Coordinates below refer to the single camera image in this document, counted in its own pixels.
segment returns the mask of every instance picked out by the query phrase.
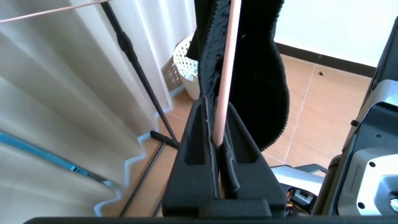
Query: black stand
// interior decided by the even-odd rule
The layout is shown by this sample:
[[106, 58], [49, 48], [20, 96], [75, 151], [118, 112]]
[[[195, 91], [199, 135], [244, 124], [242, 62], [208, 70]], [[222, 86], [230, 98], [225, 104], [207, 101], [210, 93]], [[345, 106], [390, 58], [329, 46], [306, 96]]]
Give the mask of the black stand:
[[[131, 202], [134, 200], [134, 197], [137, 195], [138, 190], [140, 189], [141, 185], [144, 183], [145, 178], [148, 176], [149, 171], [152, 169], [152, 166], [155, 164], [155, 161], [157, 160], [160, 153], [162, 152], [164, 146], [167, 144], [175, 149], [178, 149], [179, 142], [178, 142], [177, 138], [175, 137], [174, 132], [173, 132], [169, 122], [167, 121], [167, 118], [164, 115], [162, 108], [159, 105], [159, 102], [157, 101], [154, 91], [150, 87], [148, 79], [145, 76], [145, 73], [142, 70], [141, 65], [138, 62], [138, 58], [137, 58], [137, 55], [132, 47], [130, 38], [122, 30], [118, 20], [116, 19], [116, 16], [114, 15], [114, 12], [113, 12], [109, 2], [101, 3], [101, 6], [106, 14], [106, 17], [108, 17], [108, 19], [116, 33], [116, 37], [118, 39], [118, 44], [119, 44], [121, 50], [126, 54], [127, 58], [131, 62], [131, 65], [134, 67], [135, 71], [137, 72], [137, 75], [138, 75], [142, 85], [144, 86], [146, 92], [148, 93], [150, 100], [154, 104], [156, 111], [159, 113], [159, 116], [162, 119], [167, 131], [169, 132], [170, 136], [172, 137], [170, 139], [169, 137], [164, 136], [163, 134], [160, 134], [156, 131], [150, 132], [150, 136], [152, 138], [162, 142], [162, 145], [159, 147], [158, 151], [156, 152], [156, 155], [150, 162], [149, 166], [147, 167], [146, 171], [144, 172], [144, 175], [141, 177], [141, 180], [137, 184], [137, 187], [133, 190], [132, 194], [129, 197], [129, 200], [127, 201], [127, 203], [123, 207], [121, 213], [119, 214], [119, 217], [123, 217], [124, 214], [127, 212], [127, 209], [129, 208]], [[158, 204], [158, 206], [154, 212], [154, 216], [156, 216], [157, 213], [159, 212], [160, 205], [161, 205], [161, 202]]]

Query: laundry basket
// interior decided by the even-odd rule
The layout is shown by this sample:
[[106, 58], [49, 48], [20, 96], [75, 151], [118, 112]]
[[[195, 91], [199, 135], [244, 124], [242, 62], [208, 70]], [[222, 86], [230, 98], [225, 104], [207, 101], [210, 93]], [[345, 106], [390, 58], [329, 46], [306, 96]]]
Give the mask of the laundry basket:
[[185, 55], [188, 52], [191, 44], [193, 34], [185, 38], [177, 45], [173, 54], [174, 65], [177, 67], [178, 75], [181, 78], [182, 84], [187, 90], [189, 96], [197, 100], [199, 99], [200, 89], [198, 81], [198, 62], [187, 58]]

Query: black cloth with serrated edge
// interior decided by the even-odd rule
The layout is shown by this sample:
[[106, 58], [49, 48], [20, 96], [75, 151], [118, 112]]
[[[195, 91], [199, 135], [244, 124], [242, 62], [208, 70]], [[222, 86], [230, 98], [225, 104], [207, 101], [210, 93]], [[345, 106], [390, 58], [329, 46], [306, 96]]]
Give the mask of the black cloth with serrated edge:
[[[282, 4], [283, 0], [243, 0], [241, 5], [229, 101], [261, 150], [282, 134], [289, 115], [285, 70], [274, 42]], [[200, 94], [208, 98], [212, 118], [230, 6], [230, 0], [195, 0], [197, 29], [187, 57], [199, 61]]]

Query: white curtain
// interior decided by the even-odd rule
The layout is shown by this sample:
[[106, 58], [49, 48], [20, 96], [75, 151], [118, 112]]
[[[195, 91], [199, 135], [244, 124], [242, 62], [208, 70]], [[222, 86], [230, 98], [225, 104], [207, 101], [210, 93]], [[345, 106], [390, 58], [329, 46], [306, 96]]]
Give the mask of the white curtain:
[[[90, 1], [0, 0], [0, 19], [86, 2]], [[172, 53], [178, 42], [195, 29], [193, 1], [114, 0], [111, 6], [131, 38], [160, 105], [171, 110], [169, 91], [181, 85], [176, 74], [169, 72]], [[0, 24], [0, 49], [0, 131], [118, 187], [125, 186], [129, 181], [129, 161], [142, 157], [144, 152], [137, 137], [156, 129], [157, 123], [155, 109], [120, 51], [101, 6]], [[109, 194], [111, 188], [101, 182], [61, 167], [54, 169], [53, 163], [19, 151], [2, 145], [0, 188], [23, 191], [31, 197], [0, 197], [0, 211], [11, 214], [6, 217], [11, 221], [7, 223], [17, 222], [12, 214], [17, 213], [19, 205], [40, 204], [29, 213], [31, 217], [92, 215], [94, 203], [114, 197], [114, 189]], [[15, 161], [11, 164], [6, 162], [9, 154]], [[26, 176], [40, 176], [43, 181], [35, 184], [45, 187], [30, 190], [20, 189], [18, 182], [10, 184], [8, 179], [17, 171], [6, 170], [18, 170], [24, 159], [52, 170], [51, 175], [40, 173], [39, 169], [19, 170]], [[79, 200], [70, 202], [91, 209], [60, 203], [67, 191], [48, 185], [51, 181], [64, 183], [65, 187], [82, 183], [95, 186], [76, 187], [74, 194]], [[44, 193], [46, 187], [53, 187], [51, 194]], [[40, 195], [54, 201], [54, 205], [38, 202]]]

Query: black baseboard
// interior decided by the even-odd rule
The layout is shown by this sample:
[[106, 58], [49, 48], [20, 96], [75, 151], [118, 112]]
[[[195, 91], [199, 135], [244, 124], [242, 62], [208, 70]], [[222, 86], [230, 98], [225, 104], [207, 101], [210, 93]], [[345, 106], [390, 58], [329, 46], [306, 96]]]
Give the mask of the black baseboard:
[[346, 72], [355, 73], [358, 75], [363, 75], [372, 78], [375, 67], [369, 65], [363, 65], [360, 63], [350, 62], [343, 59], [338, 59], [334, 57], [329, 57], [326, 55], [314, 53], [307, 50], [298, 49], [284, 44], [276, 43], [279, 53], [295, 57], [298, 59], [306, 60], [308, 62], [317, 63], [319, 65], [324, 65], [331, 68], [340, 69]]

